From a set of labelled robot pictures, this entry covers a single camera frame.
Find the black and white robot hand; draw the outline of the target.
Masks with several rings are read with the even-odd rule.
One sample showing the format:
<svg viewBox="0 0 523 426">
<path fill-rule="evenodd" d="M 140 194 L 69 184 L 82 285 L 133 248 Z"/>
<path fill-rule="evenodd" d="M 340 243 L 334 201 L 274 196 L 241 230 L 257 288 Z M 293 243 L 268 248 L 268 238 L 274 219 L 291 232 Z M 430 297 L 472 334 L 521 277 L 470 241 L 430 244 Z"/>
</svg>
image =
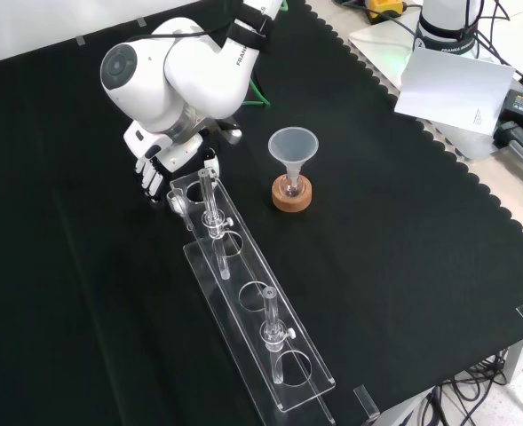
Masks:
<svg viewBox="0 0 523 426">
<path fill-rule="evenodd" d="M 136 177 L 151 202 L 162 201 L 170 181 L 202 168 L 219 176 L 218 156 L 210 143 L 210 130 L 202 129 L 186 142 L 173 142 L 163 133 L 151 133 L 133 121 L 123 138 L 136 157 Z"/>
</svg>

